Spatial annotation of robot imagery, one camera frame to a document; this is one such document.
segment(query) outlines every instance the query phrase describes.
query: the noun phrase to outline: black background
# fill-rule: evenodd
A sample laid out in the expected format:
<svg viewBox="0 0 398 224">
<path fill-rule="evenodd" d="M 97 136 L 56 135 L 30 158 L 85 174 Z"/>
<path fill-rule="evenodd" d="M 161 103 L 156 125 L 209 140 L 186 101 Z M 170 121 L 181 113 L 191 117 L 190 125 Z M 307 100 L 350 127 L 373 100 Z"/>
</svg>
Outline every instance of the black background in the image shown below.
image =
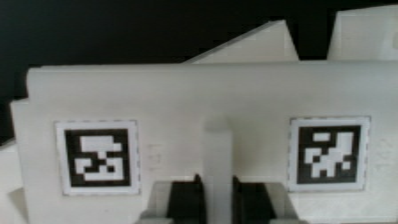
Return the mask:
<svg viewBox="0 0 398 224">
<path fill-rule="evenodd" d="M 398 0 L 0 0 L 0 142 L 8 102 L 39 65 L 179 63 L 266 21 L 286 19 L 302 60 L 326 56 L 337 10 Z"/>
</svg>

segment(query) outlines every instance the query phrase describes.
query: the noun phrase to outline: white block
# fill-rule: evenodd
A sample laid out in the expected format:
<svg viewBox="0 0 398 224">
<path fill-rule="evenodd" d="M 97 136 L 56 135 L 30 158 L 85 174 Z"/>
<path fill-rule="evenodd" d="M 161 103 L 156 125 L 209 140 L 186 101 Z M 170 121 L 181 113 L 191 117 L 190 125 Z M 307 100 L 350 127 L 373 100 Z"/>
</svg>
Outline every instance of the white block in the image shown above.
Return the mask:
<svg viewBox="0 0 398 224">
<path fill-rule="evenodd" d="M 232 131 L 223 116 L 204 121 L 202 183 L 207 223 L 232 223 Z"/>
<path fill-rule="evenodd" d="M 140 214 L 140 218 L 165 217 L 168 209 L 172 182 L 158 181 L 152 184 L 151 197 L 147 202 L 147 209 Z"/>
<path fill-rule="evenodd" d="M 326 60 L 398 60 L 398 5 L 337 12 Z"/>
<path fill-rule="evenodd" d="M 284 184 L 266 183 L 264 187 L 277 219 L 298 219 Z"/>
<path fill-rule="evenodd" d="M 227 117 L 241 182 L 284 185 L 289 119 L 371 117 L 364 191 L 291 193 L 289 197 L 298 217 L 310 222 L 396 220 L 396 71 L 392 62 L 31 69 L 30 99 L 12 103 L 30 224 L 136 221 L 154 181 L 183 179 L 204 170 L 197 158 L 207 112 Z M 142 193 L 65 197 L 53 122 L 111 119 L 140 124 Z"/>
<path fill-rule="evenodd" d="M 268 22 L 184 63 L 298 61 L 284 21 Z"/>
<path fill-rule="evenodd" d="M 10 142 L 0 147 L 0 191 L 8 193 L 21 187 L 21 167 L 17 145 Z"/>
</svg>

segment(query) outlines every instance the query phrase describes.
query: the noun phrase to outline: white plastic panel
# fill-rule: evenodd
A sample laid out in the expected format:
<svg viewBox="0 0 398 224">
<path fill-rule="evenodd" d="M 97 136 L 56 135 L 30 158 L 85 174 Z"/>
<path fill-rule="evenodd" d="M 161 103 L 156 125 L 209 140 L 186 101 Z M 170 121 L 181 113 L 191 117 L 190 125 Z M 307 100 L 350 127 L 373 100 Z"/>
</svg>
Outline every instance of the white plastic panel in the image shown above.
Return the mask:
<svg viewBox="0 0 398 224">
<path fill-rule="evenodd" d="M 300 221 L 293 219 L 273 219 L 270 220 L 270 224 L 300 224 Z"/>
<path fill-rule="evenodd" d="M 159 218 L 167 217 L 170 188 L 172 188 L 170 181 L 159 181 L 152 184 L 147 209 L 140 214 L 140 219 L 152 217 Z"/>
<path fill-rule="evenodd" d="M 398 5 L 337 12 L 328 60 L 398 60 Z"/>
<path fill-rule="evenodd" d="M 174 224 L 174 221 L 167 218 L 145 218 L 140 219 L 135 224 Z"/>
<path fill-rule="evenodd" d="M 26 224 L 26 206 L 15 142 L 0 146 L 0 223 Z"/>
</svg>

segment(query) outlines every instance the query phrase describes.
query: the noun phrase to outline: white plastic part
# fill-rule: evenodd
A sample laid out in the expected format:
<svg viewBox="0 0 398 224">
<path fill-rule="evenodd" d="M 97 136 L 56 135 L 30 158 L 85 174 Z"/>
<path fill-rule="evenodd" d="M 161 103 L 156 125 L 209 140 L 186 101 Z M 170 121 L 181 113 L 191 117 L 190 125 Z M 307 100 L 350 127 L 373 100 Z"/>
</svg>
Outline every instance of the white plastic part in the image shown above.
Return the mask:
<svg viewBox="0 0 398 224">
<path fill-rule="evenodd" d="M 209 64 L 275 61 L 298 61 L 284 21 L 266 23 L 184 63 Z"/>
<path fill-rule="evenodd" d="M 328 60 L 398 60 L 398 5 L 337 12 Z"/>
<path fill-rule="evenodd" d="M 204 121 L 202 183 L 207 223 L 232 223 L 232 131 L 220 115 Z"/>
<path fill-rule="evenodd" d="M 10 141 L 0 146 L 0 223 L 26 224 L 26 206 L 17 145 Z"/>
<path fill-rule="evenodd" d="M 229 119 L 241 182 L 280 182 L 284 186 L 289 119 L 371 117 L 364 191 L 291 193 L 289 198 L 300 218 L 314 223 L 394 221 L 396 71 L 394 62 L 31 69 L 30 99 L 12 102 L 30 224 L 71 220 L 76 224 L 131 224 L 138 220 L 154 181 L 181 180 L 202 172 L 199 136 L 207 112 Z M 53 122 L 111 119 L 140 124 L 142 194 L 63 197 Z"/>
<path fill-rule="evenodd" d="M 277 219 L 298 219 L 289 193 L 282 183 L 264 183 Z"/>
</svg>

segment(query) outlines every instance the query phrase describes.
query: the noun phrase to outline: white frame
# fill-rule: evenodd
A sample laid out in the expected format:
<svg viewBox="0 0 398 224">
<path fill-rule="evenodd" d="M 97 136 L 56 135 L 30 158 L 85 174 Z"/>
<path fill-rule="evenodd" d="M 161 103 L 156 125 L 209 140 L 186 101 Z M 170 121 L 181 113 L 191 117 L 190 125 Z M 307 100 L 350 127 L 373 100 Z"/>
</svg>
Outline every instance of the white frame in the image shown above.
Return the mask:
<svg viewBox="0 0 398 224">
<path fill-rule="evenodd" d="M 360 125 L 357 181 L 353 183 L 296 184 L 296 156 L 298 156 L 298 128 L 318 126 Z M 293 118 L 289 126 L 289 167 L 287 167 L 287 190 L 298 191 L 344 191 L 364 190 L 366 181 L 366 154 L 369 140 L 369 117 L 341 118 Z"/>
<path fill-rule="evenodd" d="M 122 121 L 72 121 L 55 122 L 56 129 L 56 148 L 60 157 L 60 178 L 63 194 L 74 195 L 115 195 L 115 194 L 138 194 L 140 192 L 140 167 L 138 167 L 138 127 L 135 120 Z M 71 187 L 69 181 L 69 165 L 65 155 L 65 130 L 88 130 L 88 129 L 126 129 L 127 130 L 127 146 L 129 146 L 129 178 L 131 185 L 122 187 Z"/>
</svg>

